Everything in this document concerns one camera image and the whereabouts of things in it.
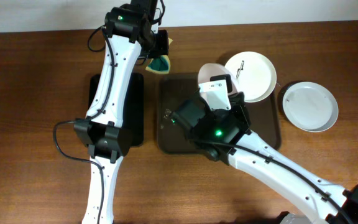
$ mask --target black tray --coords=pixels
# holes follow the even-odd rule
[[[158,89],[157,144],[169,154],[194,154],[195,147],[186,139],[181,128],[173,124],[168,114],[198,89],[197,74],[165,75]],[[280,128],[274,93],[256,103],[246,103],[251,130],[274,149],[281,146]]]
[[[98,89],[100,75],[91,78],[89,102],[91,106]],[[131,146],[141,146],[144,140],[144,80],[140,73],[132,73],[124,101],[124,122],[122,128],[132,131]]]

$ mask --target wood grain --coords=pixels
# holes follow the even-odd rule
[[[323,133],[307,133],[280,113],[280,152],[348,189],[358,184],[358,21],[168,31],[171,73],[197,72],[205,63],[256,51],[273,62],[281,85],[307,80],[330,90],[339,104],[337,123]],[[90,32],[0,34],[0,223],[83,218],[90,167],[58,154],[52,127],[85,115],[89,79],[103,64],[103,54],[86,48]],[[160,76],[136,70],[145,77],[145,142],[121,165],[117,223],[229,223],[298,212],[258,180],[221,162],[160,151],[155,142]],[[58,137],[67,153],[88,157],[72,127],[62,128]]]

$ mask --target white robotic arm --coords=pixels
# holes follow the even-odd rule
[[[243,135],[237,142],[237,145],[261,153],[291,167],[318,186],[319,189],[326,195],[329,195],[340,207],[344,205],[347,199],[342,194],[345,191],[344,187],[323,180],[305,170],[270,147],[257,133],[251,131],[250,134]],[[228,158],[231,166],[254,176],[278,192],[281,196],[288,199],[308,217],[311,223],[327,224],[326,217],[329,214],[337,215],[338,210],[329,203],[325,197],[288,169],[238,148],[233,155],[228,155]]]
[[[98,165],[91,166],[83,224],[111,224],[114,220],[112,203],[117,173],[132,143],[131,131],[122,129],[132,70],[141,57],[168,54],[167,32],[158,30],[165,11],[161,2],[161,14],[155,13],[157,0],[132,0],[131,4],[115,7],[107,13],[101,28],[106,51],[98,88],[86,119],[74,125],[78,137],[88,147],[89,161]]]

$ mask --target black joint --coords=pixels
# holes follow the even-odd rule
[[[138,27],[134,27],[133,28],[133,32],[131,33],[131,36],[129,37],[129,42],[130,43],[135,43],[137,38],[138,38],[138,35],[139,35],[139,32],[140,32],[140,29]]]
[[[74,123],[74,131],[84,144],[84,146],[93,145],[94,142],[88,135],[88,131],[91,129],[90,121],[81,121]]]
[[[272,156],[269,156],[269,157],[265,160],[265,162],[266,162],[267,164],[269,164],[272,160],[273,160],[273,157],[272,157]]]
[[[344,190],[343,192],[342,192],[342,194],[343,194],[343,196],[345,196],[345,197],[349,197],[350,196],[350,194],[351,194],[351,192],[350,192],[350,190]]]
[[[233,148],[229,151],[229,154],[233,156],[236,152],[237,152],[237,149]]]
[[[112,151],[111,152],[111,157],[110,157],[110,163],[115,164],[117,159],[118,159],[118,152],[117,151]]]
[[[287,215],[289,215],[290,214],[290,212],[281,212],[279,215],[278,215],[278,217],[276,218],[276,221],[277,222],[274,222],[274,223],[281,223],[281,221],[283,221],[283,219],[287,216]]]
[[[334,219],[335,219],[335,216],[332,215],[332,214],[328,214],[327,217],[326,217],[326,221],[328,223],[331,223]]]
[[[88,146],[88,154],[94,159],[94,145]]]

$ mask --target white plate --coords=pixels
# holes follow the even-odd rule
[[[288,88],[283,109],[292,124],[310,132],[329,129],[339,114],[335,97],[323,86],[312,82],[301,82]]]
[[[226,63],[233,79],[239,83],[239,91],[244,93],[248,103],[258,102],[268,97],[274,90],[277,74],[271,61],[256,52],[241,52]]]

